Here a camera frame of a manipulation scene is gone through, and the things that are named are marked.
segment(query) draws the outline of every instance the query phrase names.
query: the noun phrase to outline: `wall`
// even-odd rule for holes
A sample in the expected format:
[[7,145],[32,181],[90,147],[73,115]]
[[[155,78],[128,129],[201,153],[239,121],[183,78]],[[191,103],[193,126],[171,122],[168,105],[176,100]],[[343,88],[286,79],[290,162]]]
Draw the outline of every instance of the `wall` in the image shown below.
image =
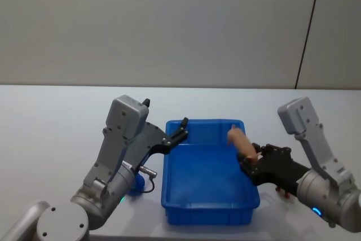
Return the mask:
[[293,88],[313,0],[0,0],[0,83]]
[[298,88],[361,89],[361,0],[317,0]]

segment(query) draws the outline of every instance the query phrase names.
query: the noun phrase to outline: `table surface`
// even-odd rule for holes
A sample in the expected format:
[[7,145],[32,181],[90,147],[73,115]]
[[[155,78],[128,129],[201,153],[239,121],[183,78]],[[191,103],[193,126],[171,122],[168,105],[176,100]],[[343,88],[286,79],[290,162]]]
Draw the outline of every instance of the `table surface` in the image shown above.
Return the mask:
[[[0,86],[0,236],[27,205],[44,199],[68,202],[95,161],[102,128],[114,98],[151,99],[148,121],[165,128],[171,119],[240,119],[253,142],[292,148],[309,166],[299,142],[277,115],[281,105],[310,97],[334,154],[361,186],[361,91],[181,89],[73,86]],[[337,226],[330,229],[311,210],[284,200],[275,186],[259,187],[261,205],[247,226],[171,226],[160,204],[163,156],[146,166],[158,172],[153,193],[125,200],[93,234],[218,240],[361,240]]]

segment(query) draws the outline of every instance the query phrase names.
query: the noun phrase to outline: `blue plastic bin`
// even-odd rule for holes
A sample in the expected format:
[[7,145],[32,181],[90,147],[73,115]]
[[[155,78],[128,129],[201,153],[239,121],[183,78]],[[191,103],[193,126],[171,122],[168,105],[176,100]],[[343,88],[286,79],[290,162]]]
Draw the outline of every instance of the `blue plastic bin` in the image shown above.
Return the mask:
[[[166,132],[180,122],[167,122]],[[244,131],[240,120],[190,120],[188,139],[164,157],[161,203],[170,224],[250,223],[259,194],[227,145],[232,124]]]

